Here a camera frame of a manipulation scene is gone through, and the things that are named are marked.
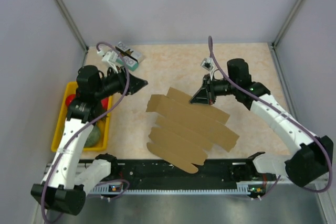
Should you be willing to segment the brown cardboard box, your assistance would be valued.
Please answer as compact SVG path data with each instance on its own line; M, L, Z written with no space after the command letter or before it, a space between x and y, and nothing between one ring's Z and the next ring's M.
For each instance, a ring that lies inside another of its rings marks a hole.
M146 111L158 116L146 146L152 154L195 174L214 145L230 152L239 136L226 126L229 114L210 105L190 104L190 99L175 88L166 95L151 95Z

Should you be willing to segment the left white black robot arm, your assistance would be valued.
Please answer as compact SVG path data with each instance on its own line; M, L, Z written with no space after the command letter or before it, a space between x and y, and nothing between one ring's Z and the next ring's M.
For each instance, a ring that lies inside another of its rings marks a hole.
M119 174L118 166L113 164L115 157L109 154L98 155L85 171L76 173L87 138L96 123L111 112L103 108L101 101L116 93L133 95L148 85L126 67L109 68L103 76L93 65L79 69L76 83L76 96L68 106L54 160L42 182L33 184L30 191L42 211L74 216L81 212L86 197L101 180L114 180Z

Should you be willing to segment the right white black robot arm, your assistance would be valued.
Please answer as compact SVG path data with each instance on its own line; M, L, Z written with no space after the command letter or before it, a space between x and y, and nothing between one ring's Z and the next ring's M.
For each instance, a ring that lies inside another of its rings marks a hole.
M205 58L201 66L208 71L202 86L190 99L191 104L215 103L218 96L233 95L250 112L263 119L290 151L289 156L258 153L245 166L245 174L252 180L264 173L286 176L295 185L306 187L332 169L333 141L318 137L298 123L276 101L260 82L254 82L244 59L227 62L229 76L216 79L215 63Z

